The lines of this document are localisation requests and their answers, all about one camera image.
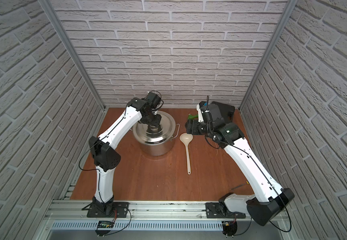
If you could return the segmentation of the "right controller board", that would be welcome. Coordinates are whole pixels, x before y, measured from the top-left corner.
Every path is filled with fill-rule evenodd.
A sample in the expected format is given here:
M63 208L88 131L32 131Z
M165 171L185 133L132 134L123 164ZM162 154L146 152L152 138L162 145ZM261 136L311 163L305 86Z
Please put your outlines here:
M237 232L237 222L222 222L222 234L226 237L234 237Z

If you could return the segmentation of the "green plastic tap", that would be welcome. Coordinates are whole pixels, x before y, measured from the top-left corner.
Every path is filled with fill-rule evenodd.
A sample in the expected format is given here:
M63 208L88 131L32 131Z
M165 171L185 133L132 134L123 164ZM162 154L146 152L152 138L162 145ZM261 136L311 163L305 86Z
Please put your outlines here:
M191 114L189 114L187 117L188 120L193 120L193 119L197 119L197 118L198 118L198 115L191 115Z

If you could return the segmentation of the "yellow handled screwdriver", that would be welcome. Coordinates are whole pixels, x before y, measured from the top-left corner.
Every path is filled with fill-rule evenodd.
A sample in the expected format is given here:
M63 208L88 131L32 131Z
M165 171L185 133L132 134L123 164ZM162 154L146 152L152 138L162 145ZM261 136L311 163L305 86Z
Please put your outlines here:
M238 186L236 186L236 187L233 187L233 188L231 188L230 190L233 191L233 190L236 190L236 189L238 189L238 188L241 188L241 187L243 187L243 186L245 186L245 185L249 185L249 182L246 181L245 183L240 184L240 185L238 185Z

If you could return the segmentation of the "left controller board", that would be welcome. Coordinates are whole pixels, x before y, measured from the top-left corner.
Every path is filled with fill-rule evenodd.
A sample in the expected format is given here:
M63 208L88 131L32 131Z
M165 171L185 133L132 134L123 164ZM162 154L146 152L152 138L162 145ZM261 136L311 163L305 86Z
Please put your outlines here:
M111 221L99 221L96 227L96 234L99 237L108 235L114 227L114 222Z

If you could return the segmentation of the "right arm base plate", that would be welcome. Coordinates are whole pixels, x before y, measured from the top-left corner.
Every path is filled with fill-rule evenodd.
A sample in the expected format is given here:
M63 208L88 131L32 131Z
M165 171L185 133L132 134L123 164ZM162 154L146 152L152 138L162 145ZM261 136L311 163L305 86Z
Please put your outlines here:
M230 212L227 207L219 202L205 203L205 213L208 219L245 219L246 215L243 213Z

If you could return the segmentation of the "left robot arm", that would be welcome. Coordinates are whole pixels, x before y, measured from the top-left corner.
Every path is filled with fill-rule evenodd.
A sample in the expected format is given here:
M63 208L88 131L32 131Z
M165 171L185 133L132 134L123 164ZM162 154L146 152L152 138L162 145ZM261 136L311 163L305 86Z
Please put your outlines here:
M125 134L137 123L158 126L161 115L157 111L163 101L158 91L150 91L146 97L133 98L127 103L120 117L99 137L91 137L88 141L97 173L96 192L93 204L105 212L112 209L113 178L115 168L121 160L116 148Z

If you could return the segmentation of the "stainless steel pot lid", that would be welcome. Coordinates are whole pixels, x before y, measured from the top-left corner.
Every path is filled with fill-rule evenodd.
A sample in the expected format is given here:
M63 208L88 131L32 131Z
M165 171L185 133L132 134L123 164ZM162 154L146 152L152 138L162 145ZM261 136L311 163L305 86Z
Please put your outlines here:
M159 145L167 142L174 136L176 122L174 118L166 112L158 112L161 115L161 122L158 127L136 123L132 132L135 139L145 145Z

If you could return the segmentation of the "beige plastic ladle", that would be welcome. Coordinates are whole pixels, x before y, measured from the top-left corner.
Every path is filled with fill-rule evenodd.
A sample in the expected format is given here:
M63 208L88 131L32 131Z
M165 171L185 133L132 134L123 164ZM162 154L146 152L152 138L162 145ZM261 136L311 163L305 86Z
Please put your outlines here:
M187 173L188 175L191 174L191 165L190 165L190 156L189 156L189 144L193 140L193 136L191 134L183 133L180 136L180 141L185 146L185 152L186 152L186 164L187 164Z

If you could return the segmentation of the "black plastic case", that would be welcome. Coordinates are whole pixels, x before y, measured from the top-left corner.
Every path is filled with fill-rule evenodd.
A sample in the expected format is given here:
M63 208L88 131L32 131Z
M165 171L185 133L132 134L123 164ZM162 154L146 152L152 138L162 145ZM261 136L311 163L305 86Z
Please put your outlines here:
M232 105L228 105L228 104L223 104L223 103L219 103L216 101L213 101L212 104L215 104L219 107L220 110L220 114L223 117L223 119L225 120L226 123L231 123L233 122L233 116L234 116L234 112L235 112L235 107Z

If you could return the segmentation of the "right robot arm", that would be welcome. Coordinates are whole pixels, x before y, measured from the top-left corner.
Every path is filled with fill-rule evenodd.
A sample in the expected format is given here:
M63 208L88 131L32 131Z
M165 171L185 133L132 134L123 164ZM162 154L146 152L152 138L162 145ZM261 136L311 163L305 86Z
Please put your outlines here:
M247 139L235 123L224 124L187 120L186 132L204 135L217 143L237 164L248 180L254 194L230 194L222 203L231 213L248 214L259 225L265 226L294 199L295 194L289 188L283 188L264 168L253 153Z

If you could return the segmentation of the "aluminium front rail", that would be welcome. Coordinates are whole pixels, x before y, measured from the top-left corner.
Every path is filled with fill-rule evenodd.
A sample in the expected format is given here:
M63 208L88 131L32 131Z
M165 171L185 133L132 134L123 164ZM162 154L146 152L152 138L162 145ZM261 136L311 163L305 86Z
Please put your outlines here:
M250 216L217 217L216 213L207 210L204 201L131 201L122 206L122 201L116 201L117 220L126 220L132 217L136 220L151 221L249 221ZM44 220L113 220L114 214L103 214L91 210L88 206L91 200L54 200L45 213Z

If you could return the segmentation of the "white vent grille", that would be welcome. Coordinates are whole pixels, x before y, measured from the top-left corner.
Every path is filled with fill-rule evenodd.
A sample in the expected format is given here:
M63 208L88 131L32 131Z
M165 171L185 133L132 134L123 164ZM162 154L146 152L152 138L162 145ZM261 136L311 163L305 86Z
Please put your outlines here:
M56 220L52 230L104 230L103 221ZM126 231L222 231L221 221L116 221L110 230Z

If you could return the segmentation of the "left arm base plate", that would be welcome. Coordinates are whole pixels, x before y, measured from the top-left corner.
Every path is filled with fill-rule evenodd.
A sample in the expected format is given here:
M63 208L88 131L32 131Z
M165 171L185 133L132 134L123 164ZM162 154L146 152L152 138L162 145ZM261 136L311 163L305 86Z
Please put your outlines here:
M128 213L129 202L112 202L102 204L96 201L88 207L88 218L126 218Z

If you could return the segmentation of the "controller board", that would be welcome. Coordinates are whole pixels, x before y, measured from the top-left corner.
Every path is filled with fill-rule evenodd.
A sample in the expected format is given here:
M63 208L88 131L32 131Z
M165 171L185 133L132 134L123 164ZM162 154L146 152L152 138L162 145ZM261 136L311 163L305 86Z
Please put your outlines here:
M96 234L99 237L108 235L114 227L114 222L111 221L99 221L96 227Z
M226 237L234 237L237 232L237 222L222 222L222 234Z

